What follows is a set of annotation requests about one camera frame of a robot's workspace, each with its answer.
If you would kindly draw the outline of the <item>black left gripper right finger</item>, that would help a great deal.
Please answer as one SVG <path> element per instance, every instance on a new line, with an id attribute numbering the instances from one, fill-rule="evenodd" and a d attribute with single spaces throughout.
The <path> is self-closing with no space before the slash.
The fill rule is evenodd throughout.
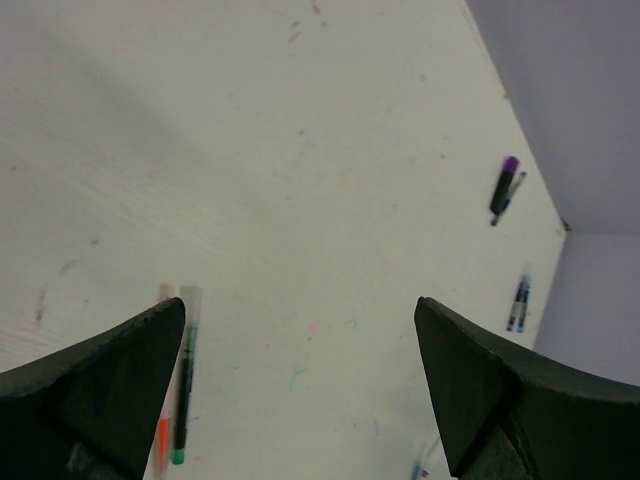
<path id="1" fill-rule="evenodd" d="M 636 479 L 639 389 L 495 335 L 433 298 L 414 322 L 451 476 Z"/>

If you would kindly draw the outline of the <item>orange clear pen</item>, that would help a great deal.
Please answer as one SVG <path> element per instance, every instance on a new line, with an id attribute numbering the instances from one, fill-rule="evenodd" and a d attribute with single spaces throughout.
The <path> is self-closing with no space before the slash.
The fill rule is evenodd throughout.
<path id="1" fill-rule="evenodd" d="M 173 377 L 171 374 L 164 402 L 159 415 L 155 435 L 154 478 L 167 477 L 169 456 L 171 453 L 171 413 L 173 405 Z"/>

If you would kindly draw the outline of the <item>green gel pen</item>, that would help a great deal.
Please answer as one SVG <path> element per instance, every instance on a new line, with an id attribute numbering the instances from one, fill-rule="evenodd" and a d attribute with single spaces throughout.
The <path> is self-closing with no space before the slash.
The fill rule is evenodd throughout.
<path id="1" fill-rule="evenodd" d="M 195 365 L 195 351 L 201 317 L 202 289 L 197 286 L 183 286 L 180 298 L 185 306 L 185 332 L 179 365 L 179 386 L 174 418 L 174 440 L 172 463 L 181 465 L 185 459 L 188 432 L 190 396 Z"/>

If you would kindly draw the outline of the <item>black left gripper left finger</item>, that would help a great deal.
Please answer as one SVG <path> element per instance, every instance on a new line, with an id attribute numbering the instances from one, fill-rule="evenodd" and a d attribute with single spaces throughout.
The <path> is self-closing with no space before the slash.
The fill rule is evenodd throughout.
<path id="1" fill-rule="evenodd" d="M 140 479 L 186 309 L 164 300 L 1 375 L 4 479 Z"/>

